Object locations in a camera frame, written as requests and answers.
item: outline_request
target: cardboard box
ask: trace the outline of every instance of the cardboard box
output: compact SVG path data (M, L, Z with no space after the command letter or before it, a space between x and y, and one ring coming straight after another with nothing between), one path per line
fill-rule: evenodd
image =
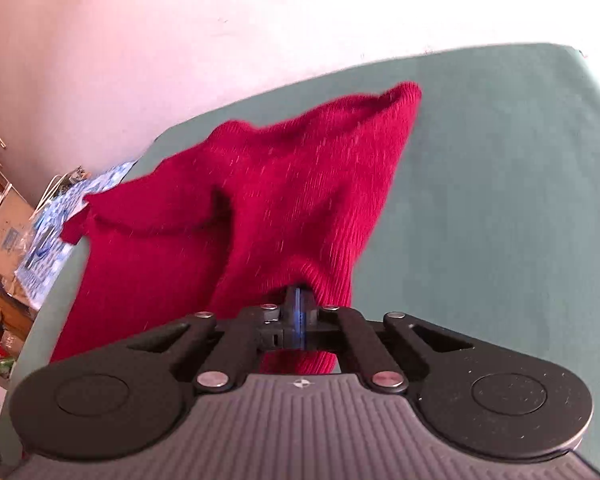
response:
M23 257L20 240L32 214L33 208L13 187L7 186L0 194L0 274L7 278Z
M5 330L0 339L0 346L4 348L12 357L20 357L24 341L16 336L10 330Z

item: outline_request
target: gray ribbed surface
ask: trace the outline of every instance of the gray ribbed surface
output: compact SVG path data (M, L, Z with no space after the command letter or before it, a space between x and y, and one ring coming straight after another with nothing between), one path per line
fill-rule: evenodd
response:
M420 423L409 403L355 375L252 375L206 396L166 440L108 463L31 458L11 480L575 480L599 478L575 455L533 465L465 455Z

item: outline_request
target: wooden cabinet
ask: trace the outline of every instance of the wooden cabinet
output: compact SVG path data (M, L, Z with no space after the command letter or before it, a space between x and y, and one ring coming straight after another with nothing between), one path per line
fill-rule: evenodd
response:
M24 341L33 325L28 309L0 290L0 313L5 328Z

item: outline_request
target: metal rivet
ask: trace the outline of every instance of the metal rivet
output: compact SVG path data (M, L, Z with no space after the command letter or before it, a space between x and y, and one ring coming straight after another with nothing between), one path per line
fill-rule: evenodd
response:
M266 303L261 305L260 308L263 310L262 319L265 323L271 323L272 321L277 321L280 317L280 307L274 305L273 303Z
M404 382L404 377L402 377L398 372L378 372L371 377L371 381L376 386L382 386L383 388L397 388Z
M207 388L220 388L229 382L229 376L222 372L202 372L196 379L198 384Z

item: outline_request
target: green tablecloth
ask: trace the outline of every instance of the green tablecloth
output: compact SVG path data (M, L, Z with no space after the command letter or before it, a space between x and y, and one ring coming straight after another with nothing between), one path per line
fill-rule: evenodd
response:
M405 310L570 368L594 397L581 450L600 466L600 88L577 51L474 48L304 81L174 126L127 179L225 120L272 123L402 80L421 85L422 106L356 267L354 306L368 319ZM48 360L87 254L83 240L39 314L14 382ZM16 461L7 413L0 439Z

